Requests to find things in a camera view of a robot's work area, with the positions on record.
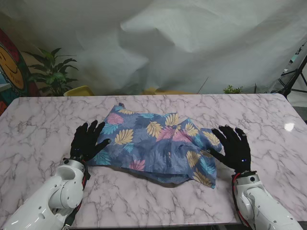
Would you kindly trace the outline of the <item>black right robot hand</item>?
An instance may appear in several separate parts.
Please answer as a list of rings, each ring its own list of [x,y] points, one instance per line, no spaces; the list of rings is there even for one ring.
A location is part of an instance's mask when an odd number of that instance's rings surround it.
[[[251,154],[248,139],[244,131],[238,127],[228,125],[213,128],[212,133],[219,139],[224,148],[224,155],[210,148],[207,151],[235,173],[251,170]]]

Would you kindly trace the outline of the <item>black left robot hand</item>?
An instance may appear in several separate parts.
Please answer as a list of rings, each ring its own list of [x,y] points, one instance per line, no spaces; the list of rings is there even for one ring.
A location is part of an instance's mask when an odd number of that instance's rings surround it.
[[[86,122],[79,126],[71,143],[70,159],[87,162],[104,149],[111,142],[111,139],[107,138],[101,143],[97,143],[104,126],[105,122],[98,124],[97,120],[90,125]]]

